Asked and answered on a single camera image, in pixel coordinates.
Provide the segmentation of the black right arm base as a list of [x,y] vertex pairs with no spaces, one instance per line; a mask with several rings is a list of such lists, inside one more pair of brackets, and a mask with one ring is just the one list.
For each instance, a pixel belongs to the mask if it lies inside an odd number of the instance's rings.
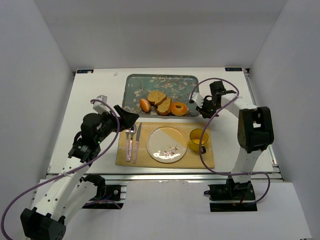
[[250,183],[247,189],[230,191],[226,184],[210,184],[203,194],[209,198],[212,213],[257,212],[256,195]]

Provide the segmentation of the small toasted bread slice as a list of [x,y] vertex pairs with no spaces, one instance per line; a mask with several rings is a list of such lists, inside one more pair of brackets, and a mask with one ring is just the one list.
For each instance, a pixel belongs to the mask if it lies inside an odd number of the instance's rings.
[[171,113],[172,99],[167,97],[160,105],[157,106],[156,112],[161,116],[167,116]]

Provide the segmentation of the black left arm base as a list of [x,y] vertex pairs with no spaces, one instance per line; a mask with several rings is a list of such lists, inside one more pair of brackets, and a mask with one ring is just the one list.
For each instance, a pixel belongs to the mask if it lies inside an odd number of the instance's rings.
[[122,185],[106,184],[104,177],[98,174],[88,174],[80,178],[80,183],[91,182],[96,187],[96,195],[89,200],[83,209],[121,209],[124,205]]

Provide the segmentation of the yellow placemat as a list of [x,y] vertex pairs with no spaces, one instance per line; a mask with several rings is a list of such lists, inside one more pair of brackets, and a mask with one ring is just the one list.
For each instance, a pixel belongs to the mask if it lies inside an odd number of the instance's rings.
[[[147,151],[147,139],[150,133],[159,127],[174,127],[181,130],[187,138],[187,151],[183,158],[174,163],[160,163],[154,160]],[[140,132],[138,152],[136,163],[133,163],[136,137],[133,138],[131,160],[126,161],[126,134],[122,132],[119,135],[117,147],[117,157],[115,164],[117,166],[126,167],[141,167],[141,168],[170,168],[170,169],[203,169],[204,165],[201,162],[198,152],[189,148],[189,135],[194,129],[202,129],[204,123],[182,123],[182,122],[143,122]]]

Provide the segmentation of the yellow mug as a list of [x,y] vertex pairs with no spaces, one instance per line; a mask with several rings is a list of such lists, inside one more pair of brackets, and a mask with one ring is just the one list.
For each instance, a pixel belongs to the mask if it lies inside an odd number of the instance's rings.
[[201,150],[202,154],[207,152],[206,143],[209,140],[209,136],[206,132],[200,128],[193,129],[189,134],[189,148],[194,152],[199,152]]

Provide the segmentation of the white and yellow plate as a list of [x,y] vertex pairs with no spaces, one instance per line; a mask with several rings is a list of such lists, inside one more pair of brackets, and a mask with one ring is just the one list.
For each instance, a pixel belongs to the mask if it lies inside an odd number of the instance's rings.
[[149,155],[159,163],[173,164],[186,154],[188,141],[185,134],[172,126],[161,126],[153,130],[146,141]]

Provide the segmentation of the blue label left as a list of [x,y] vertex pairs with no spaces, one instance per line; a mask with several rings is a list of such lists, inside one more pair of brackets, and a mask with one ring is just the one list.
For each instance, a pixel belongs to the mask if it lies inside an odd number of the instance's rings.
[[93,69],[78,69],[76,71],[77,74],[92,74],[93,72]]

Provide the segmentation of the orange bagel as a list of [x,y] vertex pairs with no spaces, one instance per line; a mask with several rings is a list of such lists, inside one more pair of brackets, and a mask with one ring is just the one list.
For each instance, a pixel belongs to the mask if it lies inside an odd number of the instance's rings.
[[171,113],[174,116],[181,117],[188,113],[189,109],[186,104],[182,102],[173,102],[171,105]]

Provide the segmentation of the blue label right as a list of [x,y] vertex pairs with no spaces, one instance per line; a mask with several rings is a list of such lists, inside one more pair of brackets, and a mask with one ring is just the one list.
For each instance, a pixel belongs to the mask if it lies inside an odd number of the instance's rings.
[[241,67],[225,67],[226,72],[242,72],[243,69]]

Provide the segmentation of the round orange bread roll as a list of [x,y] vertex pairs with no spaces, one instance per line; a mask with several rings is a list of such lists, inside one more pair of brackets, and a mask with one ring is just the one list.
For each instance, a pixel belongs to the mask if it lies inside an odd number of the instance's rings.
[[150,110],[151,110],[151,104],[150,104],[150,102],[149,102],[147,99],[145,99],[145,98],[140,99],[139,104],[140,104],[140,108],[141,108],[145,113],[150,112]]

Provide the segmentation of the silver cake server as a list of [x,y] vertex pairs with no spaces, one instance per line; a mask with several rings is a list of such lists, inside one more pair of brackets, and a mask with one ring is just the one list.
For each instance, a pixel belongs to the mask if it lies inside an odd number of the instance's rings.
[[193,118],[197,117],[200,113],[197,110],[189,109],[188,113],[186,114],[186,117]]

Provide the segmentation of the aluminium table rail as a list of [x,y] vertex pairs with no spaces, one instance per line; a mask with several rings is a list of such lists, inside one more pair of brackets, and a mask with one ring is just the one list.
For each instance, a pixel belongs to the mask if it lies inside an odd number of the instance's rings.
[[204,174],[100,174],[107,181],[173,181],[173,180],[226,180],[227,176],[213,173]]

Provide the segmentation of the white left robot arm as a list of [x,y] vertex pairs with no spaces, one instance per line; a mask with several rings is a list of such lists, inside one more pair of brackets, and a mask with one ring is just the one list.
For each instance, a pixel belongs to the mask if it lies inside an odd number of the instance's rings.
[[104,197],[105,179],[98,174],[86,174],[97,158],[101,142],[112,132],[131,128],[139,118],[119,105],[116,115],[104,107],[83,117],[80,132],[74,137],[72,148],[61,174],[42,199],[32,209],[24,209],[20,215],[22,228],[31,240],[61,240],[67,224],[90,200]]

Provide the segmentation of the large toasted bread slice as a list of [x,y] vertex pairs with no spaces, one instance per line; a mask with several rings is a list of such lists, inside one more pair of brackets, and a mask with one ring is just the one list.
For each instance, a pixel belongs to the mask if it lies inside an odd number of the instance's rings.
[[147,96],[147,100],[153,106],[158,106],[162,104],[166,99],[167,95],[164,92],[158,90],[151,91]]

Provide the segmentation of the blue floral serving tray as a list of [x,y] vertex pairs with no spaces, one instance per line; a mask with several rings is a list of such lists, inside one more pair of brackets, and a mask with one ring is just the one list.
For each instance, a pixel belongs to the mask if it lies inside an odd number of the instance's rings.
[[152,91],[160,91],[173,102],[189,104],[189,96],[199,80],[193,75],[131,74],[127,77],[122,108],[140,116],[156,116],[156,107],[149,112],[140,107],[140,100],[146,99]]

